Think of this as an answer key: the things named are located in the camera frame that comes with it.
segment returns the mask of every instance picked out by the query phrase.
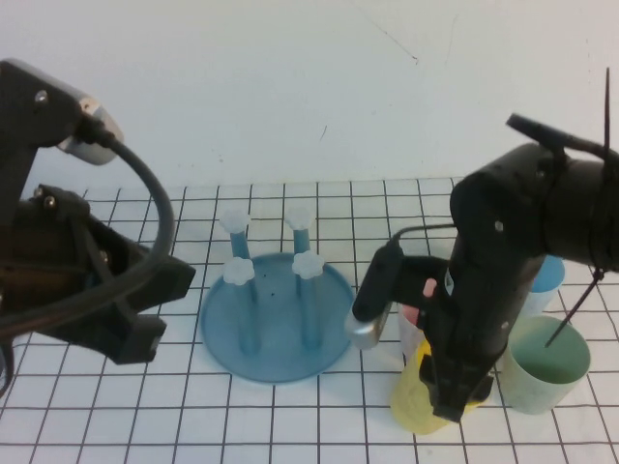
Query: cylindrical peg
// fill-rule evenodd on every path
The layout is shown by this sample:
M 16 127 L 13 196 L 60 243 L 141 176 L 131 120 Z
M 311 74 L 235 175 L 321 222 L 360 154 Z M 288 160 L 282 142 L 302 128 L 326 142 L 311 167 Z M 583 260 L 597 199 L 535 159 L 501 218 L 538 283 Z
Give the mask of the cylindrical peg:
M 314 219 L 314 215 L 307 208 L 291 208 L 286 212 L 285 221 L 292 229 L 295 254 L 310 249 L 310 227 Z
M 255 288 L 255 272 L 249 259 L 234 257 L 223 268 L 223 281 L 229 285 L 236 298 L 235 311 L 241 350 L 252 355 L 260 349 L 258 327 L 258 300 Z
M 308 349 L 322 342 L 316 300 L 316 281 L 322 276 L 325 260 L 311 250 L 295 254 L 292 272 L 297 277 L 297 298 L 301 302 L 301 334 Z
M 221 215 L 220 224 L 228 234 L 232 244 L 232 256 L 250 259 L 250 249 L 245 229 L 250 223 L 250 215 L 241 210 L 226 211 Z

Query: screw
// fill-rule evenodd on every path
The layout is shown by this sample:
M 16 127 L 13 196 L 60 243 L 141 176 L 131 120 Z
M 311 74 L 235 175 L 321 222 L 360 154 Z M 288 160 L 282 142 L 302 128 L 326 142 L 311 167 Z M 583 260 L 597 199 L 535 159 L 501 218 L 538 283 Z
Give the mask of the screw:
M 109 254 L 104 249 L 99 251 L 99 255 L 105 264 L 109 264 Z
M 39 92 L 37 92 L 37 95 L 35 95 L 36 104 L 46 104 L 47 100 L 48 100 L 48 95 L 45 90 L 40 90 Z
M 46 196 L 43 206 L 45 206 L 48 210 L 53 210 L 56 207 L 56 199 L 53 196 Z

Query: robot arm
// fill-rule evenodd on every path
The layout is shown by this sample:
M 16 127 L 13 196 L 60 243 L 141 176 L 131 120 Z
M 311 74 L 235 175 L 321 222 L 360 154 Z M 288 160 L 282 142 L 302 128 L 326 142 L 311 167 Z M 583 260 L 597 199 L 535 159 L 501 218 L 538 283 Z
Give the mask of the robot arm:
M 0 102 L 0 348 L 5 383 L 12 377 L 12 340 L 29 332 L 96 350 L 116 363 L 151 361 L 165 323 L 139 312 L 183 298 L 195 273 L 169 256 L 174 218 L 167 195 L 91 97 L 7 60 L 0 62 Z M 20 201 L 38 149 L 53 146 L 93 164 L 118 155 L 138 173 L 160 217 L 151 249 L 90 216 L 88 202 L 73 192 L 40 186 L 34 198 Z
M 431 357 L 420 368 L 434 414 L 459 421 L 489 395 L 494 363 L 547 254 L 619 269 L 619 156 L 608 147 L 513 116 L 538 144 L 522 145 L 467 176 L 451 196 L 457 228 L 451 258 L 404 256 L 399 234 L 380 248 L 346 329 L 361 348 L 380 336 L 391 302 L 420 309 Z M 565 148 L 603 159 L 571 159 Z M 422 295 L 429 278 L 438 286 Z

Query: white wall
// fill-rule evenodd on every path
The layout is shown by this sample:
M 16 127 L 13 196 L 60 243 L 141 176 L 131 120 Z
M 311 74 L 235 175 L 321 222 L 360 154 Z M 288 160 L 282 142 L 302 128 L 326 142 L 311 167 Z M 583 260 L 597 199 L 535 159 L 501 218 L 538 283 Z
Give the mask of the white wall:
M 460 175 L 522 140 L 515 110 L 600 139 L 618 18 L 611 0 L 0 0 L 0 57 L 99 98 L 169 186 Z M 39 181 L 137 184 L 59 152 Z

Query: white peg cap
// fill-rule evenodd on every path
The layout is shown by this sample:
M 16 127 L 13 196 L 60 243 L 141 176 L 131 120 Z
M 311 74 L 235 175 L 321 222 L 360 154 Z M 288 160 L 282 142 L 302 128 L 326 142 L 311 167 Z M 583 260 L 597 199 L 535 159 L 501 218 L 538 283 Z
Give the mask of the white peg cap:
M 312 250 L 305 253 L 294 255 L 292 262 L 292 272 L 302 279 L 309 279 L 322 275 L 322 268 L 325 265 L 325 260 L 322 256 L 318 256 Z
M 220 224 L 228 234 L 238 234 L 245 231 L 250 220 L 250 215 L 242 210 L 229 210 L 221 215 Z
M 232 258 L 223 267 L 223 281 L 235 285 L 245 285 L 255 276 L 253 263 L 250 259 Z
M 292 230 L 305 230 L 311 227 L 314 215 L 308 208 L 303 206 L 290 208 L 286 211 L 284 220 Z

